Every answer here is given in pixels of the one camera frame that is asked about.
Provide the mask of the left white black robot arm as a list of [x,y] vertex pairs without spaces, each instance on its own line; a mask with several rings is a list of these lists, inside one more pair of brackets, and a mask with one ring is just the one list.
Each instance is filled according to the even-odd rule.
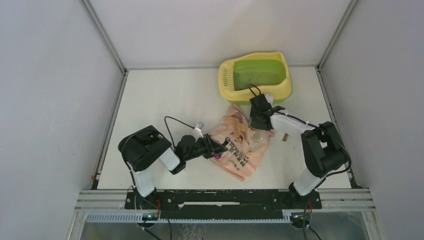
[[176,175],[185,169],[190,160],[199,157],[212,159],[227,152],[229,142],[228,139],[218,142],[211,135],[202,135],[198,131],[195,135],[184,135],[173,147],[171,141],[149,125],[122,139],[118,150],[130,171],[134,189],[138,193],[138,204],[149,209],[157,200],[150,170],[154,162],[160,161],[171,174]]

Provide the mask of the pink cat litter bag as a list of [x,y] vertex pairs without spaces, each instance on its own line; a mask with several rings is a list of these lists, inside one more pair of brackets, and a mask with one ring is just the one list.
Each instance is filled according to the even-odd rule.
[[226,143],[228,148],[223,160],[211,159],[211,162],[243,182],[263,161],[275,131],[250,128],[239,106],[233,104],[209,135],[217,142]]

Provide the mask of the green cat litter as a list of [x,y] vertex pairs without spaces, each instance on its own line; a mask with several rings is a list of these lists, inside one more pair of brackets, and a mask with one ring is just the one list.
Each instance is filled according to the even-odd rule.
[[286,77],[287,73],[284,69],[235,71],[233,74],[234,90],[245,90],[250,85],[275,86],[281,84]]

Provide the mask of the yellow green litter box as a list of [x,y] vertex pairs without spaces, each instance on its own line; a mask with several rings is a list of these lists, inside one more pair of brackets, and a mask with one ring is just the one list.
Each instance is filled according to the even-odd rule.
[[255,52],[225,60],[219,67],[218,87],[230,103],[248,105],[258,93],[273,97],[274,103],[287,99],[293,91],[289,66],[281,52]]

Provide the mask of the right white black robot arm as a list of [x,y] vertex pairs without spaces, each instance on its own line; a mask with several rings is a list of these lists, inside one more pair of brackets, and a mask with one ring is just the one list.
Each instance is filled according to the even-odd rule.
[[327,177],[347,172],[352,159],[332,122],[312,124],[289,114],[282,106],[272,106],[270,99],[271,95],[260,93],[249,100],[249,126],[258,130],[283,131],[300,138],[305,170],[289,185],[289,203],[302,208],[308,203],[309,194]]

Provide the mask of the black sealing clip strip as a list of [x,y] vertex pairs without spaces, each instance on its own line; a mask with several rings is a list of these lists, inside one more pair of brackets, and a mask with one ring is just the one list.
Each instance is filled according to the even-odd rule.
[[289,138],[289,135],[287,133],[285,133],[283,138],[282,138],[282,141],[286,142],[288,140],[288,138]]

